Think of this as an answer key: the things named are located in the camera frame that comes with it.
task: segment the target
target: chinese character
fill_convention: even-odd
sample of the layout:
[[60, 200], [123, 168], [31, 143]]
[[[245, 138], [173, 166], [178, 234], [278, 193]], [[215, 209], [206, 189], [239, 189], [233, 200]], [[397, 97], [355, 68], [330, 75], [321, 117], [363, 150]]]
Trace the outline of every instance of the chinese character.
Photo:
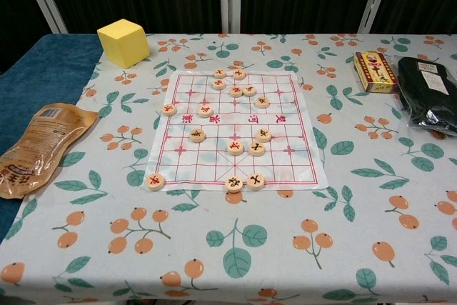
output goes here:
[[152, 177], [149, 178], [149, 179], [151, 180], [151, 182], [152, 182], [153, 184], [158, 184], [158, 183], [160, 182], [159, 179], [157, 179], [157, 176], [155, 176], [155, 175], [152, 176]]
[[235, 179], [235, 178], [229, 179], [228, 182], [230, 182], [230, 187], [235, 187], [235, 186], [238, 186], [240, 184], [240, 181], [238, 179]]
[[286, 122], [286, 116], [284, 116], [283, 114], [278, 116], [276, 115], [276, 123], [285, 123]]
[[258, 174], [256, 174], [255, 176], [253, 175], [250, 178], [251, 180], [254, 180], [254, 185], [257, 184], [258, 182], [260, 182], [257, 178], [258, 178]]
[[257, 123], [257, 124], [258, 124], [258, 117], [257, 117], [257, 115], [256, 115], [256, 114], [250, 115], [248, 121], [251, 122], [251, 123]]
[[30, 176], [21, 176], [21, 178], [19, 179], [19, 183], [20, 184], [26, 184], [30, 179]]
[[215, 115], [215, 116], [209, 117], [209, 122], [210, 122], [210, 123], [214, 122], [214, 123], [217, 124], [217, 123], [219, 123], [220, 121], [221, 121], [221, 118], [219, 117], [218, 114]]
[[191, 123], [193, 115], [185, 114], [183, 115], [183, 123]]

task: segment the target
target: label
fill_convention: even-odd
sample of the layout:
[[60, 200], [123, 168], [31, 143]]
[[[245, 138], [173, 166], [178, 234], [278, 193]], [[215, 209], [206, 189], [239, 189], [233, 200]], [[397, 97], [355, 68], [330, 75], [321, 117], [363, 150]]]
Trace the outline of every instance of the label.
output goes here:
[[419, 68], [419, 71], [429, 71], [431, 73], [438, 74], [438, 69], [436, 68], [436, 66], [434, 64], [425, 64], [423, 62], [418, 62], [417, 66]]
[[434, 89], [435, 91], [439, 91], [441, 93], [449, 95], [448, 90], [445, 88], [443, 80], [441, 80], [441, 77], [439, 75], [432, 74], [427, 71], [421, 71], [421, 73], [429, 89]]

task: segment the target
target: table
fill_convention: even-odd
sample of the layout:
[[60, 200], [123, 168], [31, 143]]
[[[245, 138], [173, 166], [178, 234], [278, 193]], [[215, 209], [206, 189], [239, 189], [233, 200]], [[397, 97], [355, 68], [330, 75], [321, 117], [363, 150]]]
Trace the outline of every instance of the table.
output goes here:
[[[78, 102], [102, 118], [21, 205], [0, 246], [0, 292], [38, 304], [457, 300], [456, 139], [408, 128], [394, 95], [362, 92], [351, 62], [379, 50], [454, 74], [449, 39], [160, 34], [128, 70], [102, 56]], [[139, 187], [169, 75], [217, 67], [296, 72], [331, 187]]]

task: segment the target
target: chinese chess board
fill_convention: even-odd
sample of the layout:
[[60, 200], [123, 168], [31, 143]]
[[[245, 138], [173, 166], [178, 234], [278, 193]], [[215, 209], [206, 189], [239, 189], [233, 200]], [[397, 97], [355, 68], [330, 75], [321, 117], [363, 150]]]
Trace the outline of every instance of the chinese chess board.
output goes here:
[[[264, 189], [322, 189], [328, 186], [313, 137], [305, 99], [294, 73], [246, 73], [235, 80], [224, 78], [226, 88], [212, 87], [212, 73], [176, 71], [170, 78], [165, 104], [174, 104], [173, 116], [162, 116], [149, 156], [146, 176], [160, 173], [166, 180], [163, 190], [201, 189], [225, 191], [224, 183], [233, 175], [246, 181], [252, 173], [265, 178]], [[233, 85], [252, 85], [256, 95], [233, 98]], [[266, 109], [254, 104], [260, 96], [270, 101]], [[214, 113], [202, 118], [198, 110], [210, 106]], [[267, 128], [272, 135], [262, 156], [248, 153], [256, 132]], [[193, 129], [202, 129], [206, 139], [190, 140]], [[232, 156], [230, 141], [239, 141], [244, 152]]]

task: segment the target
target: blue cloth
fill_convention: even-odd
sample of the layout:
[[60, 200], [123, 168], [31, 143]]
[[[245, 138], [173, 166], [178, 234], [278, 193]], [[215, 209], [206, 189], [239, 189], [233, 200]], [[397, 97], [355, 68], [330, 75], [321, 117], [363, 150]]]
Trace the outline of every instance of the blue cloth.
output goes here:
[[[0, 76], [0, 155], [43, 105], [78, 101], [102, 51], [97, 35], [49, 34]], [[0, 198], [0, 243], [20, 205], [20, 199]]]

